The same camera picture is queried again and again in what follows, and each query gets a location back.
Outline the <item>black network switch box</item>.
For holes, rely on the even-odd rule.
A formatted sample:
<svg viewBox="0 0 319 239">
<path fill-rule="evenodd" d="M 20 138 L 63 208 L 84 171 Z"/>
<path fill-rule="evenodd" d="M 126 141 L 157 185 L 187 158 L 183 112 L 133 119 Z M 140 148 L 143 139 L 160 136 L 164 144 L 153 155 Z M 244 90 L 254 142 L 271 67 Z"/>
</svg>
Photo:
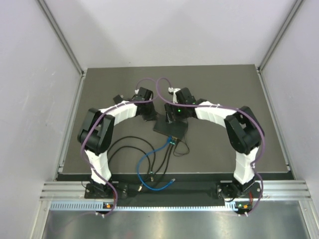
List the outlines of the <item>black network switch box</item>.
<svg viewBox="0 0 319 239">
<path fill-rule="evenodd" d="M 184 138 L 187 129 L 187 123 L 182 121 L 173 121 L 169 123 L 166 121 L 165 116 L 159 116 L 153 127 L 153 131 L 166 136 L 172 136 L 179 140 L 182 140 Z"/>
</svg>

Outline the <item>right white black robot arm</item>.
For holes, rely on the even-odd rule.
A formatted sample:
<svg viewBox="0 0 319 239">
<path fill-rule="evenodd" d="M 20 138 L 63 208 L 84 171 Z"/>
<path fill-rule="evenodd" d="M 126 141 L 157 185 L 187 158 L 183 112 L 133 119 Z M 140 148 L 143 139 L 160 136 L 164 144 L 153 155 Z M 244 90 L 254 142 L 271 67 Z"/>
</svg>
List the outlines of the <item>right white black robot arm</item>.
<svg viewBox="0 0 319 239">
<path fill-rule="evenodd" d="M 231 146 L 236 151 L 233 192 L 244 197 L 251 191 L 256 163 L 265 151 L 265 134 L 251 109 L 225 107 L 199 100 L 191 105 L 167 102 L 165 110 L 172 120 L 196 118 L 224 127 Z"/>
</svg>

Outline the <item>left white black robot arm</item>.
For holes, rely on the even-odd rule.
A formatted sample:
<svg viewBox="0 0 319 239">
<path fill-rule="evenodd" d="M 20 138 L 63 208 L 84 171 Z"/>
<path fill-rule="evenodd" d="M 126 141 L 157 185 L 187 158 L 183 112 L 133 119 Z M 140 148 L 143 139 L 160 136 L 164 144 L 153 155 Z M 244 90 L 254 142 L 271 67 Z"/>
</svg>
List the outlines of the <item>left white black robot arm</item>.
<svg viewBox="0 0 319 239">
<path fill-rule="evenodd" d="M 97 183 L 95 190 L 101 197 L 109 197 L 113 191 L 113 185 L 108 182 L 112 174 L 108 166 L 107 152 L 114 126 L 136 116 L 152 119 L 155 115 L 152 100 L 122 101 L 105 109 L 88 110 L 77 140 L 81 144 L 80 154 L 91 168 L 91 179 Z"/>
</svg>

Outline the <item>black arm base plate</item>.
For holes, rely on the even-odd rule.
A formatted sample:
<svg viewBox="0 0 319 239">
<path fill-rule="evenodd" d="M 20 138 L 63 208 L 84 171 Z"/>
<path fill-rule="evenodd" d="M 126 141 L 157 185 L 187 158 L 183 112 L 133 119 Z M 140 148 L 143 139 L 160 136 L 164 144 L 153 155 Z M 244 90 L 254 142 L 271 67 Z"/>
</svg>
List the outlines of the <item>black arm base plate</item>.
<svg viewBox="0 0 319 239">
<path fill-rule="evenodd" d="M 139 195 L 207 195 L 212 199 L 226 201 L 242 198 L 256 200 L 261 193 L 261 188 L 257 182 L 243 191 L 233 182 L 174 182 L 159 191 L 150 190 L 145 186 L 128 182 L 114 181 L 113 186 L 120 200 Z"/>
</svg>

